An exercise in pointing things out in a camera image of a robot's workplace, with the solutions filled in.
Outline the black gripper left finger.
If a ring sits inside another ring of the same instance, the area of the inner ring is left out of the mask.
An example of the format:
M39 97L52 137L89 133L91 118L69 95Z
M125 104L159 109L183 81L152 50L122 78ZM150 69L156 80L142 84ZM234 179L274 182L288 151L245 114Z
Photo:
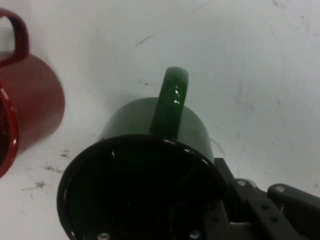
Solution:
M233 239L228 215L221 199L217 199L204 207L203 226L205 240Z

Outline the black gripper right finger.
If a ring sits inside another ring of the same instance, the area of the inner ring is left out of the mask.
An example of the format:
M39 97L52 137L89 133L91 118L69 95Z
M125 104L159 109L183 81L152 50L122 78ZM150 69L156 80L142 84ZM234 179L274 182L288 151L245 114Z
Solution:
M214 166L226 183L223 202L232 220L252 223L271 240L320 238L319 197L282 183L262 191L235 178L223 158L215 158Z

